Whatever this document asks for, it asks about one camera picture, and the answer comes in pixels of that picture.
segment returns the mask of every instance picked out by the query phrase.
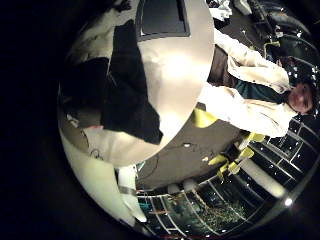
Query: dark shirt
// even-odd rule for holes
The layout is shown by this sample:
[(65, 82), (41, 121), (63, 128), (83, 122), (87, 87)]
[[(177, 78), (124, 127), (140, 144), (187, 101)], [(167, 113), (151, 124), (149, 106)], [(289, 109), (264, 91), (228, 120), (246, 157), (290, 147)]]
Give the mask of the dark shirt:
[(219, 46), (215, 47), (210, 74), (207, 80), (211, 85), (234, 88), (237, 79), (228, 72), (228, 55)]
[(265, 102), (283, 103), (286, 94), (279, 94), (270, 87), (246, 82), (238, 79), (235, 89), (238, 90), (244, 99), (262, 100)]

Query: person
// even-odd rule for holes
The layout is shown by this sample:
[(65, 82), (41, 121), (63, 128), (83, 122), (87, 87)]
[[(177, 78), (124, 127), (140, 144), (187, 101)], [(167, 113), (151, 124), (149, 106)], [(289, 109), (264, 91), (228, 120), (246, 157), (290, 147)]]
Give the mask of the person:
[(160, 144), (160, 116), (148, 99), (147, 79), (134, 20), (119, 21), (130, 0), (85, 25), (66, 57), (59, 105), (79, 129), (125, 132)]
[(318, 92), (311, 80), (290, 86), (284, 68), (214, 29), (215, 54), (198, 102), (215, 117), (250, 132), (286, 135), (297, 114), (313, 114)]

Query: light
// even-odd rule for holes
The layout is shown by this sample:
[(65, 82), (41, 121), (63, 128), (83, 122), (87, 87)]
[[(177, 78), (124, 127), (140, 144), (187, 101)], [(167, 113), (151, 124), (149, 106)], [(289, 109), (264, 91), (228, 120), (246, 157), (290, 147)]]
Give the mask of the light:
[(291, 198), (287, 198), (287, 199), (284, 201), (284, 205), (286, 205), (287, 207), (291, 206), (292, 203), (293, 203), (293, 201), (292, 201)]
[(191, 143), (184, 143), (183, 146), (186, 148), (191, 147)]
[(180, 79), (187, 77), (188, 69), (192, 66), (189, 57), (179, 54), (172, 54), (163, 66), (163, 74), (168, 79)]

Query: yellow object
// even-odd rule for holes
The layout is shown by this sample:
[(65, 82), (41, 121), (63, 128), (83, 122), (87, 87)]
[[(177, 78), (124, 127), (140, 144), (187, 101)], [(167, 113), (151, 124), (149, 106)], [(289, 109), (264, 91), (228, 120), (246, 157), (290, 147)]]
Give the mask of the yellow object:
[(205, 128), (213, 124), (217, 121), (218, 118), (213, 116), (212, 114), (201, 110), (199, 108), (195, 108), (192, 113), (192, 122), (198, 128)]
[(239, 154), (239, 158), (243, 159), (243, 158), (252, 158), (254, 155), (254, 151), (252, 151), (251, 148), (246, 147), (245, 149), (243, 149), (241, 151), (241, 153)]
[(235, 162), (232, 162), (228, 166), (228, 171), (230, 174), (237, 174), (240, 171), (240, 167)]
[(264, 138), (265, 138), (265, 135), (259, 134), (259, 133), (253, 133), (253, 132), (251, 132), (247, 137), (249, 141), (255, 141), (255, 142), (262, 142)]
[(217, 172), (217, 176), (220, 178), (221, 182), (224, 181), (223, 173), (228, 169), (229, 161), (226, 162), (222, 167), (220, 167), (219, 171)]
[(217, 156), (215, 156), (214, 158), (212, 158), (208, 165), (215, 165), (215, 164), (218, 164), (218, 163), (222, 163), (224, 161), (228, 161), (228, 158), (226, 158), (225, 156), (221, 155), (221, 154), (218, 154)]

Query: man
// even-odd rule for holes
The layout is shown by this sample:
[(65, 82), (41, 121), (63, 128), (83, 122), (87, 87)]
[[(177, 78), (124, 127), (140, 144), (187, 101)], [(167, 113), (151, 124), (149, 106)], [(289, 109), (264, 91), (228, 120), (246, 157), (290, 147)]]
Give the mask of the man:
[(297, 114), (314, 113), (318, 96), (311, 81), (291, 87), (282, 67), (217, 29), (214, 42), (209, 83), (198, 99), (207, 112), (240, 129), (270, 137), (284, 136)]
[(134, 21), (118, 21), (130, 8), (129, 0), (116, 1), (79, 33), (67, 56), (60, 104), (76, 128), (126, 132), (159, 144), (160, 118), (148, 99)]

